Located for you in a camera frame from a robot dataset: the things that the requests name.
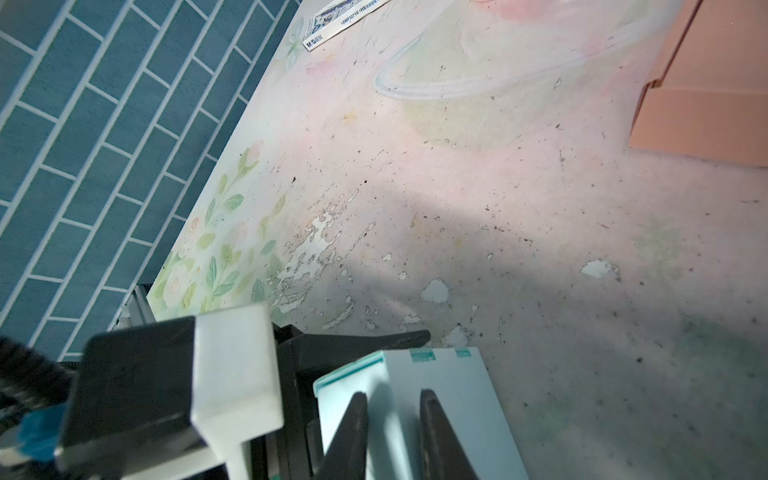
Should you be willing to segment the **orange paper box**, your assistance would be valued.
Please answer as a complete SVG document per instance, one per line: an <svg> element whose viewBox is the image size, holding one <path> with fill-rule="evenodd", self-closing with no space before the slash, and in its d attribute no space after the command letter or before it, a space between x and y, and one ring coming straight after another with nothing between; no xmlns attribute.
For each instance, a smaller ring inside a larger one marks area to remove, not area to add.
<svg viewBox="0 0 768 480"><path fill-rule="evenodd" d="M641 92L629 145L766 166L766 2L684 2Z"/></svg>

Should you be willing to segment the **light blue paper box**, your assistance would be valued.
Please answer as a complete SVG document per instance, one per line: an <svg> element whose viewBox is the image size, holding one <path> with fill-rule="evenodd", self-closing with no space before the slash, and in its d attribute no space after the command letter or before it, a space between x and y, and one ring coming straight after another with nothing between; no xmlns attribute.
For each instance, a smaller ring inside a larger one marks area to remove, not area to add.
<svg viewBox="0 0 768 480"><path fill-rule="evenodd" d="M366 476L422 476L420 397L433 391L481 479L525 479L501 404L476 347L377 351L313 384L322 445L330 447L352 396L368 401Z"/></svg>

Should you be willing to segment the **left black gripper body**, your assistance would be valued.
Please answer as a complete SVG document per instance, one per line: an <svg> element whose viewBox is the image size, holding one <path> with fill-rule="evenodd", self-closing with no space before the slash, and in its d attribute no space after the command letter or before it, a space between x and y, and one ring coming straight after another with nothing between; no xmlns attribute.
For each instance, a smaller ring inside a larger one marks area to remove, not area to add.
<svg viewBox="0 0 768 480"><path fill-rule="evenodd" d="M276 432L276 453L283 479L312 479L322 461L317 402L311 392L319 371L315 341L314 335L298 335L277 346L284 424Z"/></svg>

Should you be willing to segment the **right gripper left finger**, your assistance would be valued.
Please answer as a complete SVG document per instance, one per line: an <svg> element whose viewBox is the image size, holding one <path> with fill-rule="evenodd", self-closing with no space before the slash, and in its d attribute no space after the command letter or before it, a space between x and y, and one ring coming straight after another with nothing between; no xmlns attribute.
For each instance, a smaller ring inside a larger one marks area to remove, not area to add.
<svg viewBox="0 0 768 480"><path fill-rule="evenodd" d="M324 454L317 480L364 480L368 448L368 400L362 392L352 395L333 440Z"/></svg>

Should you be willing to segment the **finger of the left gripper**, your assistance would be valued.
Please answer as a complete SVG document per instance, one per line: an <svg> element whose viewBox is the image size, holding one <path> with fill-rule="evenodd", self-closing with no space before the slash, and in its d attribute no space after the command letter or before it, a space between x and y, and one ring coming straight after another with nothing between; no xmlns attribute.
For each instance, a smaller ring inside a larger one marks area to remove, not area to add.
<svg viewBox="0 0 768 480"><path fill-rule="evenodd" d="M331 372L366 355L384 350L424 347L431 340L422 329L383 336L310 334L294 325L273 327L278 351L293 359L296 372Z"/></svg>

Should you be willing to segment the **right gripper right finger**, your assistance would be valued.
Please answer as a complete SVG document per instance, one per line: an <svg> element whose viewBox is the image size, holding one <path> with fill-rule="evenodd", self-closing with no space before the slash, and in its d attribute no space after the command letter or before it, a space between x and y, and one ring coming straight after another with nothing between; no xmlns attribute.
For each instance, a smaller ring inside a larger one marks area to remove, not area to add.
<svg viewBox="0 0 768 480"><path fill-rule="evenodd" d="M420 393L420 453L423 479L479 479L431 389Z"/></svg>

